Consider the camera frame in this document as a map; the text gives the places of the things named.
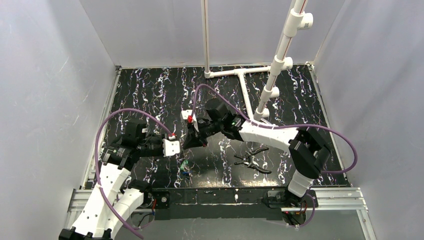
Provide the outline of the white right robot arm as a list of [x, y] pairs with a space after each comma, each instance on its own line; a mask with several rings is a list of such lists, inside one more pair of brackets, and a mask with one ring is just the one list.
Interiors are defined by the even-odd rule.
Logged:
[[260, 125], [246, 116], [232, 113], [217, 98], [205, 105], [207, 118], [197, 118], [192, 110], [182, 110], [181, 120], [187, 125], [183, 149], [205, 147], [207, 139], [217, 133], [231, 140], [264, 144], [288, 152], [295, 172], [288, 184], [290, 195], [302, 198], [318, 179], [331, 150], [322, 135], [313, 127], [298, 126], [278, 129], [272, 125]]

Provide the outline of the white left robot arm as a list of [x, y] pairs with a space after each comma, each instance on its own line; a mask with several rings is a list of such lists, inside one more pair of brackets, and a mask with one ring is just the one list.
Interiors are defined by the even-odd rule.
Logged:
[[[149, 133], [146, 122], [130, 121], [124, 133], [107, 147], [99, 169], [99, 179], [82, 213], [69, 229], [62, 229], [60, 240], [112, 240], [130, 217], [143, 204], [151, 188], [146, 181], [133, 180], [122, 191], [125, 180], [140, 158], [162, 158], [164, 137]], [[122, 197], [117, 200], [119, 192]]]

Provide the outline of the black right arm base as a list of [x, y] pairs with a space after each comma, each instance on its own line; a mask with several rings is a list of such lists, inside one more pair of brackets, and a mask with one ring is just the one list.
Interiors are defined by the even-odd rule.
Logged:
[[315, 191], [309, 193], [309, 190], [301, 197], [288, 189], [269, 190], [263, 195], [261, 202], [270, 209], [290, 208], [291, 210], [282, 212], [282, 218], [288, 227], [293, 228], [307, 225], [319, 206]]

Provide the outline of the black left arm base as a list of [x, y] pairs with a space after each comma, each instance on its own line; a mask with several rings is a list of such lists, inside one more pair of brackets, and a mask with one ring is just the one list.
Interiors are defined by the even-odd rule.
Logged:
[[115, 208], [128, 208], [128, 211], [146, 209], [149, 212], [152, 209], [168, 208], [170, 199], [170, 191], [128, 188], [117, 193]]

